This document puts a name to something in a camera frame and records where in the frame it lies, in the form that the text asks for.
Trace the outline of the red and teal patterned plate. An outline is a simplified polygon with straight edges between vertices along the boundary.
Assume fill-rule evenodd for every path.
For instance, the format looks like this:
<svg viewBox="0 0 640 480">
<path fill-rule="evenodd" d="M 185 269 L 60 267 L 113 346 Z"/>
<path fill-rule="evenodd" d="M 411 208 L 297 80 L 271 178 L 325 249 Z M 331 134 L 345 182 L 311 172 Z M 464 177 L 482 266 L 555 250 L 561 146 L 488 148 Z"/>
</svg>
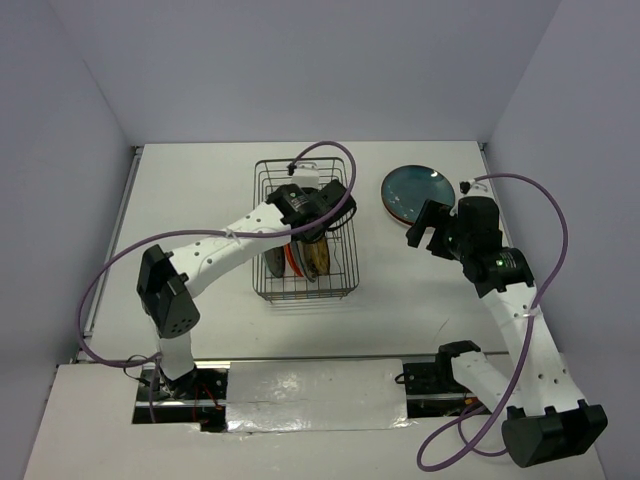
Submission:
<svg viewBox="0 0 640 480">
<path fill-rule="evenodd" d="M 405 226 L 412 226 L 415 222 L 415 212 L 411 207 L 406 207 L 395 196 L 382 197 L 382 204 L 386 212 L 397 222 Z"/>
</svg>

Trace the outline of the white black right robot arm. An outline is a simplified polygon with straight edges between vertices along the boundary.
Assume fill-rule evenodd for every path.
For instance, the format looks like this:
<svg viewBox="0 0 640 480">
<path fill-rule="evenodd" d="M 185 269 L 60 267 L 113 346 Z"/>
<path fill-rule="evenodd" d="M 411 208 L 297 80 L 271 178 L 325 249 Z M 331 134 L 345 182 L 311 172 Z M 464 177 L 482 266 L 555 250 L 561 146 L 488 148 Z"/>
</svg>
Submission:
<svg viewBox="0 0 640 480">
<path fill-rule="evenodd" d="M 406 233 L 408 245 L 417 247 L 427 230 L 428 251 L 461 264 L 514 362 L 506 378 L 473 342 L 450 343 L 439 350 L 445 360 L 434 369 L 437 384 L 474 394 L 521 468 L 584 454 L 607 427 L 607 415 L 571 378 L 535 303 L 538 290 L 524 254 L 503 243 L 496 202 L 467 196 L 451 207 L 428 200 Z"/>
</svg>

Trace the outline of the blue floral white plate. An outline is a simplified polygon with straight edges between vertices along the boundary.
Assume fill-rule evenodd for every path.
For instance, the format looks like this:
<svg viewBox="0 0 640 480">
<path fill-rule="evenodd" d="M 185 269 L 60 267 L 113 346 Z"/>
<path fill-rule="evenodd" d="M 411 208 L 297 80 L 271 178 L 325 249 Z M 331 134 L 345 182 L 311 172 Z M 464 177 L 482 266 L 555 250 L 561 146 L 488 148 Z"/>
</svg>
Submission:
<svg viewBox="0 0 640 480">
<path fill-rule="evenodd" d="M 310 283 L 315 283 L 317 281 L 318 275 L 315 271 L 315 268 L 307 262 L 303 244 L 299 241 L 293 241 L 291 250 L 296 257 L 298 268 L 300 269 L 304 278 Z"/>
</svg>

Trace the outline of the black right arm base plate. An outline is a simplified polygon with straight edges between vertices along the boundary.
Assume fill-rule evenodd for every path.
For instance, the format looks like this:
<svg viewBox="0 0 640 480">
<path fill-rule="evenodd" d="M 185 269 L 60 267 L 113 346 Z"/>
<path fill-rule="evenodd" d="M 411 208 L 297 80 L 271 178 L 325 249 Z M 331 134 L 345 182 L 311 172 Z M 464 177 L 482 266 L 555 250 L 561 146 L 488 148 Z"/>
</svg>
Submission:
<svg viewBox="0 0 640 480">
<path fill-rule="evenodd" d="M 435 362 L 403 364 L 405 392 L 409 397 L 447 393 Z"/>
</svg>

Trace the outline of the dark teal blossom plate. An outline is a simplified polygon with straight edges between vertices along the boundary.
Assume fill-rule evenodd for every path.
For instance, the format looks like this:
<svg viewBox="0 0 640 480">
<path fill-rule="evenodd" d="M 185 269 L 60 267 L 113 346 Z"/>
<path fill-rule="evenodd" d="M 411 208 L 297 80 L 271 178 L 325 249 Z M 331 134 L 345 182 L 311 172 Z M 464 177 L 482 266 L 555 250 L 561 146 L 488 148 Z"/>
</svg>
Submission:
<svg viewBox="0 0 640 480">
<path fill-rule="evenodd" d="M 422 165 L 405 165 L 388 173 L 381 184 L 383 196 L 397 197 L 415 212 L 415 220 L 426 200 L 453 206 L 456 200 L 451 182 L 439 171 Z"/>
</svg>

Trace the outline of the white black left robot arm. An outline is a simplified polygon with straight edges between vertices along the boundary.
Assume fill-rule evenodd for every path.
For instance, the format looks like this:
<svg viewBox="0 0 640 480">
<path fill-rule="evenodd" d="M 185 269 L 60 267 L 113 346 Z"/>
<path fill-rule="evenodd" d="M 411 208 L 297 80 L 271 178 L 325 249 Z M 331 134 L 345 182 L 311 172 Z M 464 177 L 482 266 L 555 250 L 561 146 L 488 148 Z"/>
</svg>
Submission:
<svg viewBox="0 0 640 480">
<path fill-rule="evenodd" d="M 195 298 L 245 262 L 291 241 L 314 243 L 355 212 L 357 203 L 342 183 L 322 189 L 285 184 L 251 212 L 189 245 L 166 252 L 153 245 L 142 255 L 136 290 L 152 319 L 160 352 L 160 386 L 176 399 L 196 385 L 190 331 L 200 320 Z"/>
</svg>

